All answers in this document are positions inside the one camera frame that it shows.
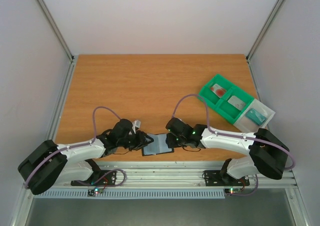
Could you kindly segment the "black leather card holder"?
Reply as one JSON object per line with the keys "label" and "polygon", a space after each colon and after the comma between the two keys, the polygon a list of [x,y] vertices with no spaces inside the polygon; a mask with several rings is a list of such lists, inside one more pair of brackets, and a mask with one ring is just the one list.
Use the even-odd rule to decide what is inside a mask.
{"label": "black leather card holder", "polygon": [[155,155],[162,155],[162,154],[170,154],[173,153],[175,150],[173,148],[169,148],[169,150],[165,153],[159,153],[159,140],[158,140],[158,135],[160,134],[151,134],[148,133],[149,135],[152,135],[152,137],[154,138],[154,142],[156,142],[156,150],[155,151],[141,151],[142,156],[155,156]]}

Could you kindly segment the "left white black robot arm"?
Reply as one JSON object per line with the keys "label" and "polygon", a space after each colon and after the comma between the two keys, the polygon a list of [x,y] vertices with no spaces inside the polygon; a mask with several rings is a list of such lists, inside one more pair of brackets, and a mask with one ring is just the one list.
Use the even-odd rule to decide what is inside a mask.
{"label": "left white black robot arm", "polygon": [[112,129],[87,141],[56,144],[51,139],[45,140],[17,168],[25,188],[39,195],[64,182],[83,181],[96,185],[102,171],[94,159],[112,155],[118,148],[137,151],[154,142],[138,125],[137,121],[122,118]]}

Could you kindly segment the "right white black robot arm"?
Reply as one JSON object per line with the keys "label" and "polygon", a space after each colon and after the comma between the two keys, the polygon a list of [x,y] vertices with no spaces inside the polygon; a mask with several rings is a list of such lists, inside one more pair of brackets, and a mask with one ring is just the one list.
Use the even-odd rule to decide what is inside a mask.
{"label": "right white black robot arm", "polygon": [[239,133],[219,130],[204,124],[194,127],[173,117],[166,125],[166,143],[170,148],[222,149],[242,154],[240,159],[227,159],[220,177],[232,184],[244,176],[262,174],[280,180],[286,170],[289,148],[265,128],[257,132]]}

